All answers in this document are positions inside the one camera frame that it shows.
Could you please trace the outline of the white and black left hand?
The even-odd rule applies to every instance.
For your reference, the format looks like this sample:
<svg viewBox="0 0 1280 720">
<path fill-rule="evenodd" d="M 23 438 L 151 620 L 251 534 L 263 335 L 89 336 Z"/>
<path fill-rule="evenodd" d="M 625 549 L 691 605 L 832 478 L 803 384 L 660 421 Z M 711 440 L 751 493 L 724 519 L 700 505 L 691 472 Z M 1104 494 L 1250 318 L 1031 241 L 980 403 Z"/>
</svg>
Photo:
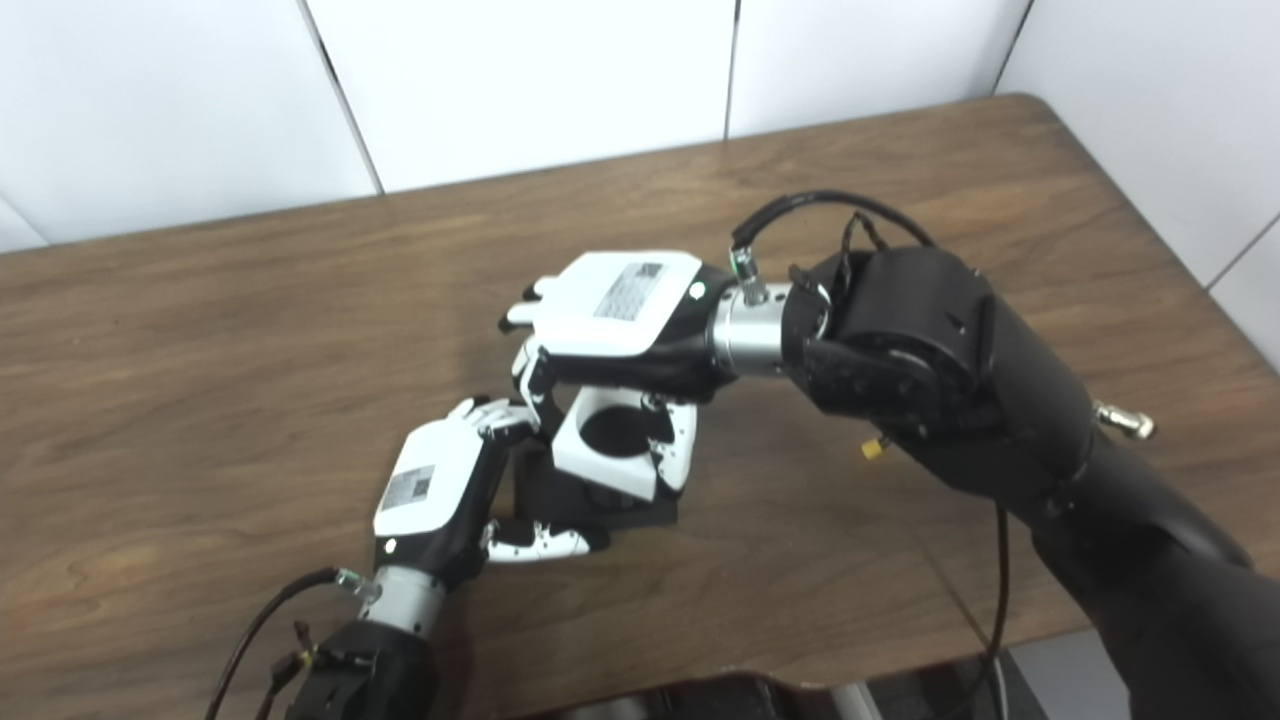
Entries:
<svg viewBox="0 0 1280 720">
<path fill-rule="evenodd" d="M 525 404 L 475 396 L 410 432 L 372 518 L 374 571 L 407 568 L 454 589 L 489 562 L 608 550 L 608 530 L 492 515 L 511 454 L 539 428 Z"/>
</svg>

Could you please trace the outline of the white and black right hand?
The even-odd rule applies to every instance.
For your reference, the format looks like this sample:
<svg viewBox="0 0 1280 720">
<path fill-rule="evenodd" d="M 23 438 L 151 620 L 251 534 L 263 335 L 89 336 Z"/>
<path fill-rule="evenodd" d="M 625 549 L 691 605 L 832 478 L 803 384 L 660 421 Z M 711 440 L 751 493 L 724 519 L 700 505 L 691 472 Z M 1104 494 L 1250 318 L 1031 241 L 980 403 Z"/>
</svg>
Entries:
<svg viewBox="0 0 1280 720">
<path fill-rule="evenodd" d="M 585 252 L 500 315 L 522 331 L 515 391 L 556 473 L 650 503 L 689 479 L 700 404 L 736 379 L 716 355 L 728 272 L 687 252 Z"/>
</svg>

